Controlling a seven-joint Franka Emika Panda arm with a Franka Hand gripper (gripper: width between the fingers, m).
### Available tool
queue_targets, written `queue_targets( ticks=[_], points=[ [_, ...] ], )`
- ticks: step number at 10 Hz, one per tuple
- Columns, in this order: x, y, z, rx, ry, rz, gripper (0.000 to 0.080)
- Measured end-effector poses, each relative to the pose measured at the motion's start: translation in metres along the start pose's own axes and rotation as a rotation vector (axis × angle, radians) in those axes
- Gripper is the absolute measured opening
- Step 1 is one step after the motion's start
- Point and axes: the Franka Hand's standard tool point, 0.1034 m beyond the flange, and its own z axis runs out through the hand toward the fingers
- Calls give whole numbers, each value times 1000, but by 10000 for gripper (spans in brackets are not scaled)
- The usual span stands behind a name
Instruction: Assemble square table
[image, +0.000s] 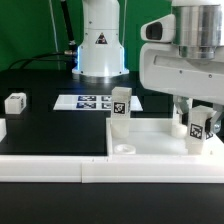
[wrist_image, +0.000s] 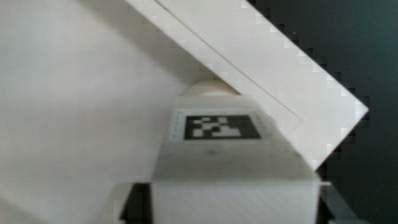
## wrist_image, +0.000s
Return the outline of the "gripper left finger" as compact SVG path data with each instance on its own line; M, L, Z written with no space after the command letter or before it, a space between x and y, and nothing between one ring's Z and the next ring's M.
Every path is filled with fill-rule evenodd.
M154 224L147 182L115 185L95 218L95 224Z

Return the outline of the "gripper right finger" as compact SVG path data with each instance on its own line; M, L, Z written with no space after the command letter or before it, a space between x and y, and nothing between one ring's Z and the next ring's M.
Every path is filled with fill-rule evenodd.
M323 182L319 186L315 224L362 224L330 182Z

